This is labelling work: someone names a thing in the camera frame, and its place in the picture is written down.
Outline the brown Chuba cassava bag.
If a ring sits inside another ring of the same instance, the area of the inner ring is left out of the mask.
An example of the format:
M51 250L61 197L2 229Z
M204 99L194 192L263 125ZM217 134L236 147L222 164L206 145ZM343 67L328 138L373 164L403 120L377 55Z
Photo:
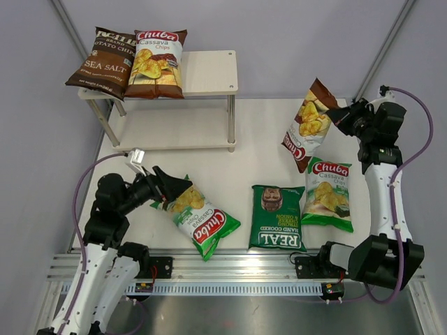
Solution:
M183 99L182 53L187 30L136 30L126 98Z
M332 121L327 111L338 108L335 96L316 77L281 142L299 173L305 172L329 131Z

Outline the green chuba cassava bag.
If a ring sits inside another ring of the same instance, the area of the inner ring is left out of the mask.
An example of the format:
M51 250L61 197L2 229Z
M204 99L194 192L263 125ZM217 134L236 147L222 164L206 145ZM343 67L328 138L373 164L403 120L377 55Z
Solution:
M241 226L239 220L213 205L194 184L175 201L153 202L150 207L165 212L206 262L214 255L219 241Z
M348 233L351 222L350 163L334 163L313 157L306 171L306 201L302 213L304 225L331 225Z

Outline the green Real chips bag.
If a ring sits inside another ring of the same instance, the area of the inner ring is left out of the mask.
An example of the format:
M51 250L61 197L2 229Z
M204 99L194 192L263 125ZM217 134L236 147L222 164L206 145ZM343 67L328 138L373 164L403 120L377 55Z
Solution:
M306 252L300 209L305 188L253 185L252 190L249 248Z

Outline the brown Kettle sea salt bag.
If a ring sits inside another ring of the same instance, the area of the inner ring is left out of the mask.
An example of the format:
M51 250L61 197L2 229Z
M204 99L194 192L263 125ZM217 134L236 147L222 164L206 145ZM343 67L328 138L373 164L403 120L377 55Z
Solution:
M134 34L96 27L96 36L89 56L65 85L100 91L122 101L135 53Z

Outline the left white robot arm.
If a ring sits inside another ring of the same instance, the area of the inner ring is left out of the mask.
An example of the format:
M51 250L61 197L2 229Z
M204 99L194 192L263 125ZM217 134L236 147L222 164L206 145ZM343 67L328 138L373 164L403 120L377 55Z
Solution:
M68 294L50 326L38 333L104 334L130 282L155 274L148 247L123 240L128 214L152 200L169 204L191 185L157 166L138 173L132 183L117 173L101 177Z

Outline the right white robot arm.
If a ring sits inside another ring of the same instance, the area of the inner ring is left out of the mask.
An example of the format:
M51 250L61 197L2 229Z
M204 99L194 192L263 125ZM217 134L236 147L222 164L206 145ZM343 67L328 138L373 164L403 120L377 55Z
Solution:
M373 287L400 292L425 258L413 242L404 214L402 172L405 161L396 145L406 109L392 97L372 102L360 99L348 107L326 112L345 135L359 140L358 160L369 191L369 236L349 252L349 278Z

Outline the white wooden two-tier shelf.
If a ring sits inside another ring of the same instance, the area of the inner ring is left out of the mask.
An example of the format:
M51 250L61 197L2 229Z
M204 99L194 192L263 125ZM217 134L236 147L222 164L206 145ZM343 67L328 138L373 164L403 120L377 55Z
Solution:
M233 50L185 52L182 99L115 101L109 116L98 106L109 97L81 88L116 151L227 149L234 151L237 58Z

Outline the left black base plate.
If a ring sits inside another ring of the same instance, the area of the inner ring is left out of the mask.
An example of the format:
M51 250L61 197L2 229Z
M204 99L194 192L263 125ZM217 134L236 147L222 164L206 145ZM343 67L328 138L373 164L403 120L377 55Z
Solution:
M138 279L170 279L173 271L172 257L149 257L143 260L140 265L140 271L136 278Z

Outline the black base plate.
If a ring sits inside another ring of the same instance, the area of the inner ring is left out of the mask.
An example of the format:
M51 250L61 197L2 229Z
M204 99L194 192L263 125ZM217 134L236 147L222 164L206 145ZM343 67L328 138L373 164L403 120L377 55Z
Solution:
M138 279L170 279L173 271L172 257L149 257L143 260L140 265L140 271L136 278Z
M294 263L299 279L332 278L331 271L317 257L298 256Z

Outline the aluminium mounting rail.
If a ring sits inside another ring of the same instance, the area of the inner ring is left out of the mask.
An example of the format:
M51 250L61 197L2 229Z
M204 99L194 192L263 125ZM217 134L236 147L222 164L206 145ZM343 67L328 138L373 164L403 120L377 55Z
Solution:
M295 266L286 251L218 250L207 262L188 249L153 249L152 257L171 257L172 282L294 282Z

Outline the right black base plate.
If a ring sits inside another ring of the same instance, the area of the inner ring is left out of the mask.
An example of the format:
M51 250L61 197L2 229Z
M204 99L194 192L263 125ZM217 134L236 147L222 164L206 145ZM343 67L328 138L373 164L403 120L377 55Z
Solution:
M332 278L331 271L317 257L298 256L294 263L299 279Z

